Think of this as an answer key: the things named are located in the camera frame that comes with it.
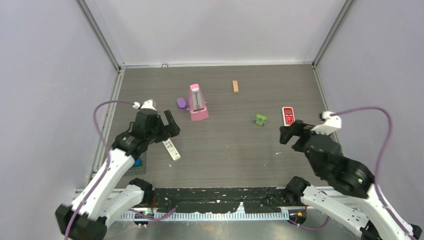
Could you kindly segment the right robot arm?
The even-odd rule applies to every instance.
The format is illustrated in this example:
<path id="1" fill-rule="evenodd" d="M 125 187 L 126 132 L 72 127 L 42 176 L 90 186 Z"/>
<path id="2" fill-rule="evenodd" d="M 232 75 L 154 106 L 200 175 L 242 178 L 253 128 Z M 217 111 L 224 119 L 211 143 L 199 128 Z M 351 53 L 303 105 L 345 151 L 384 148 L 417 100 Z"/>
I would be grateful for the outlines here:
<path id="1" fill-rule="evenodd" d="M 362 240 L 418 240 L 420 226 L 403 220 L 378 193 L 375 176 L 361 162 L 344 156 L 330 135 L 318 134 L 314 126 L 297 120 L 279 128 L 280 144 L 296 136 L 292 149 L 307 158 L 314 174 L 359 208 L 350 208 L 318 190 L 302 177 L 294 176 L 285 187 L 291 205 L 313 207 L 336 220 Z"/>

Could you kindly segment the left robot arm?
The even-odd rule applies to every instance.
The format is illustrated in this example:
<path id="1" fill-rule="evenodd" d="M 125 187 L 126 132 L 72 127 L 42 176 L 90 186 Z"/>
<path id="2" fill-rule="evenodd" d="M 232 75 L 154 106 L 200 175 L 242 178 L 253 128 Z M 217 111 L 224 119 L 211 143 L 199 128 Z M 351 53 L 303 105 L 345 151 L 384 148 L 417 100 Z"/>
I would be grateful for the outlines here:
<path id="1" fill-rule="evenodd" d="M 155 108 L 141 108 L 130 128 L 116 136 L 100 172 L 70 205 L 61 204 L 56 209 L 57 223 L 66 240 L 102 240 L 109 226 L 126 211 L 153 202 L 153 185 L 140 178 L 131 180 L 115 197 L 109 196 L 149 145 L 180 134 L 172 112 L 166 110 L 164 115 L 168 124 Z"/>

